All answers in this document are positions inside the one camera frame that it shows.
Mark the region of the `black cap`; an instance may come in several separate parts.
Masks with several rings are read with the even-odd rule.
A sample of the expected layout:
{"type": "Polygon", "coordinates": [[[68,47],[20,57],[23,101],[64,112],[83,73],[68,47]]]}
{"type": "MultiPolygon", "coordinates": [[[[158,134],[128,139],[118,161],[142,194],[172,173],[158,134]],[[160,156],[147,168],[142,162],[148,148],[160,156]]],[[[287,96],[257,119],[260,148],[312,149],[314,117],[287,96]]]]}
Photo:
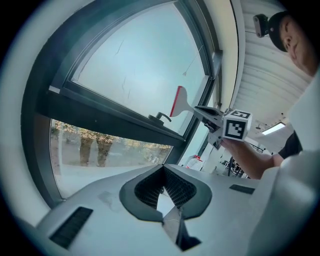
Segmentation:
{"type": "Polygon", "coordinates": [[[281,38],[281,23],[282,20],[288,16],[288,11],[281,11],[274,14],[267,23],[269,37],[272,43],[282,52],[287,52],[286,44],[283,43],[281,38]]]}

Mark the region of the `clear plastic bottle red label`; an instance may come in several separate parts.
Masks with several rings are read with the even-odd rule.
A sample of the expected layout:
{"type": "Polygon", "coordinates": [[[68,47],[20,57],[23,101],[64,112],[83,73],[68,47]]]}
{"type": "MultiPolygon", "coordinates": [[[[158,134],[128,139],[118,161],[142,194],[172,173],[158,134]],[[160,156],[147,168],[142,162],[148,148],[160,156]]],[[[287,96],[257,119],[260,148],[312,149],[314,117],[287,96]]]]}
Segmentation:
{"type": "Polygon", "coordinates": [[[200,171],[203,166],[203,161],[201,160],[201,157],[198,155],[194,155],[193,158],[191,158],[187,165],[186,168],[200,171]]]}

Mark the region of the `frosted window glass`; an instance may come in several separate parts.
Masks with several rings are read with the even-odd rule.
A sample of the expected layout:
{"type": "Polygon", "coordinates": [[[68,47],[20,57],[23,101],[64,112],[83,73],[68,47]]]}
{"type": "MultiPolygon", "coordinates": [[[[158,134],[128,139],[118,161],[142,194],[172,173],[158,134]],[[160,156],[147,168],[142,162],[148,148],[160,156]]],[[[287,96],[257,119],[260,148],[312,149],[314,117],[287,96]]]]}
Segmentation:
{"type": "MultiPolygon", "coordinates": [[[[160,4],[118,26],[90,50],[72,81],[144,117],[169,116],[178,86],[208,80],[204,46],[196,44],[179,6],[160,4]]],[[[179,134],[176,117],[162,120],[179,134]]]]}

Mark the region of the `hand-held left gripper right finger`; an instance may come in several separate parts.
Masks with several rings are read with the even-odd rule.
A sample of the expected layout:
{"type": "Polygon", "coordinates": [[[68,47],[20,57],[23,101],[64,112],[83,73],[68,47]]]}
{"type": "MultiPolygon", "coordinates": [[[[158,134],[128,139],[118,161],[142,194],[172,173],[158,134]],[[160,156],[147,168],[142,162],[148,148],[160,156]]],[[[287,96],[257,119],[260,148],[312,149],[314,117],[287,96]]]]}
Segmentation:
{"type": "Polygon", "coordinates": [[[249,200],[258,182],[164,165],[164,188],[174,207],[164,217],[171,244],[248,244],[256,222],[249,200]]]}

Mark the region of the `ceiling light panel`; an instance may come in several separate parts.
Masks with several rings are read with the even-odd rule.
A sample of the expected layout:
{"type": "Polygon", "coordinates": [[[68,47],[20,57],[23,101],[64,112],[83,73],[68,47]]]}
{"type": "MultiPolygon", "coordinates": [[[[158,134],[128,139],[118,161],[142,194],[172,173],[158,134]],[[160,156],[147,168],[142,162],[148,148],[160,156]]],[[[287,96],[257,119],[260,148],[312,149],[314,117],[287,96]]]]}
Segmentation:
{"type": "Polygon", "coordinates": [[[283,123],[282,121],[278,122],[277,124],[267,128],[266,130],[262,131],[261,133],[266,136],[266,135],[269,135],[271,133],[274,133],[282,128],[284,128],[286,126],[285,123],[283,123]]]}

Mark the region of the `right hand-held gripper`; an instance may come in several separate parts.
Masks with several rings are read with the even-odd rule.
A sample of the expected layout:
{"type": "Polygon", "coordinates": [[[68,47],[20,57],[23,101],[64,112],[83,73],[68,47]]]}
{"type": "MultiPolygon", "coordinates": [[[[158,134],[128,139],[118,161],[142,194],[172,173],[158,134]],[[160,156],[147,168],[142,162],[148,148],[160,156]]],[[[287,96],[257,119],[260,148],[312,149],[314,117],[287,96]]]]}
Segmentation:
{"type": "Polygon", "coordinates": [[[250,112],[229,108],[221,115],[219,110],[209,106],[195,106],[193,114],[207,124],[207,141],[217,150],[221,147],[222,139],[243,142],[250,131],[253,119],[250,112]]]}

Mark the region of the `grey framed window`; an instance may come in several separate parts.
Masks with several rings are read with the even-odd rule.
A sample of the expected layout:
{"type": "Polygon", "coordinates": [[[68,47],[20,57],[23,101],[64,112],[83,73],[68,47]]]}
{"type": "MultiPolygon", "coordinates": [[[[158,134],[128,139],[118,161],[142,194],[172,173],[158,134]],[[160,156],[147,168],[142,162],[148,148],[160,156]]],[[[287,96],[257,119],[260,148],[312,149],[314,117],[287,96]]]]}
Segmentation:
{"type": "Polygon", "coordinates": [[[184,135],[157,125],[111,99],[72,81],[99,41],[134,15],[161,4],[179,2],[208,76],[200,103],[207,103],[219,76],[222,52],[204,0],[92,0],[66,19],[42,47],[27,80],[22,101],[22,144],[33,181],[45,202],[54,208],[60,196],[50,154],[51,120],[115,137],[171,146],[163,163],[177,164],[199,121],[192,115],[184,135]]]}

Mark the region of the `clear window pane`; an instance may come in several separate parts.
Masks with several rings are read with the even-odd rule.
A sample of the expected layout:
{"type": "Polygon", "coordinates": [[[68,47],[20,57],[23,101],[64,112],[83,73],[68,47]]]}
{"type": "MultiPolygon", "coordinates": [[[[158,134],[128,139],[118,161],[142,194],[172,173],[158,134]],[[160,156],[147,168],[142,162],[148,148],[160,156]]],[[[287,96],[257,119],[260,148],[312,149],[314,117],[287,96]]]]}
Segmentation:
{"type": "Polygon", "coordinates": [[[88,184],[135,168],[162,164],[171,146],[90,131],[52,119],[50,158],[63,199],[88,184]]]}

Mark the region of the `person's right forearm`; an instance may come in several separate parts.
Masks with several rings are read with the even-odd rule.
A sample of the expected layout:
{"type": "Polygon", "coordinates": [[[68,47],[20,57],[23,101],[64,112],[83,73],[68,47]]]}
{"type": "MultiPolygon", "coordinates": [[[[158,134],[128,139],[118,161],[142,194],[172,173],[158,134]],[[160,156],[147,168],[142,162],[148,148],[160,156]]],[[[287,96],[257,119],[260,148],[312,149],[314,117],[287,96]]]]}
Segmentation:
{"type": "Polygon", "coordinates": [[[284,160],[279,154],[258,153],[246,141],[223,138],[221,145],[230,152],[241,169],[255,180],[260,180],[265,170],[279,167],[284,160]]]}

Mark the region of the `white squeegee with red blade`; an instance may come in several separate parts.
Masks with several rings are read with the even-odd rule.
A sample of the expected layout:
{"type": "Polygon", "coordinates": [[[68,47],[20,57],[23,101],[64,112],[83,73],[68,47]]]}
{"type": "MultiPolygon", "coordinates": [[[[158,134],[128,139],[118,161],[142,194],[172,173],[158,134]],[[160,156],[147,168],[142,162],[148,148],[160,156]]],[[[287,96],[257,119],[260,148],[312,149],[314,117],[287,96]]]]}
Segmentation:
{"type": "Polygon", "coordinates": [[[177,117],[184,111],[194,114],[194,108],[191,107],[188,103],[188,94],[186,88],[179,85],[177,87],[176,95],[169,117],[177,117]]]}

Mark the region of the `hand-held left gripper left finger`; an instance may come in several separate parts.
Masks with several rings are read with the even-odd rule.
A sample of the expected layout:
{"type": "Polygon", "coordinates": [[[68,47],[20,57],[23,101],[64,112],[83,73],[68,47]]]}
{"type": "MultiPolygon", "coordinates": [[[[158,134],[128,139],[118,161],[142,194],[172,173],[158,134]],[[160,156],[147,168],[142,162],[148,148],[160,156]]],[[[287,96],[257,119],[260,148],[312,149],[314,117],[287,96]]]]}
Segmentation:
{"type": "Polygon", "coordinates": [[[174,256],[176,246],[160,222],[142,221],[120,202],[121,187],[146,166],[92,182],[53,208],[37,229],[50,238],[79,207],[92,212],[68,252],[73,256],[174,256]]]}

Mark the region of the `person's black shirt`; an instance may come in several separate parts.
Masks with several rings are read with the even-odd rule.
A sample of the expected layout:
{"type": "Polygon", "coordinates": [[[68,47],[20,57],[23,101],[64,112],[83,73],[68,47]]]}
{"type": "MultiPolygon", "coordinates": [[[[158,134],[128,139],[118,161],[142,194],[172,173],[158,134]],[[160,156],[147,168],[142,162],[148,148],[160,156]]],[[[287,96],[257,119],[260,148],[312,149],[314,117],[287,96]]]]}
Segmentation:
{"type": "Polygon", "coordinates": [[[299,154],[303,150],[297,133],[294,131],[286,140],[284,147],[278,154],[285,160],[288,157],[299,154]]]}

